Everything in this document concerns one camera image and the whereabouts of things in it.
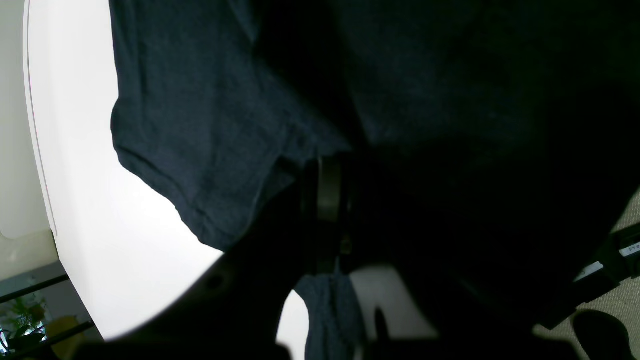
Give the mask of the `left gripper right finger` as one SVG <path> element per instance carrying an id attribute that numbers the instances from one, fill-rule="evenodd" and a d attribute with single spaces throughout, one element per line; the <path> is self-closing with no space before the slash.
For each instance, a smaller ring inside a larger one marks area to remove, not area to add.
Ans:
<path id="1" fill-rule="evenodd" d="M 320 271 L 353 285 L 364 360 L 576 360 L 565 341 L 478 287 L 487 233 L 425 207 L 384 173 L 343 155 L 320 158 Z"/>

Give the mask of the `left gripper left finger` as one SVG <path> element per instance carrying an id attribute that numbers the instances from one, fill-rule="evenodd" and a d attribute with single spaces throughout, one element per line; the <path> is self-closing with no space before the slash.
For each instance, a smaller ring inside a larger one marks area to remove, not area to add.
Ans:
<path id="1" fill-rule="evenodd" d="M 130 333 L 89 342 L 77 360 L 289 360 L 277 343 L 286 299 L 318 271 L 313 236 L 319 162 L 272 199 L 185 294 Z"/>

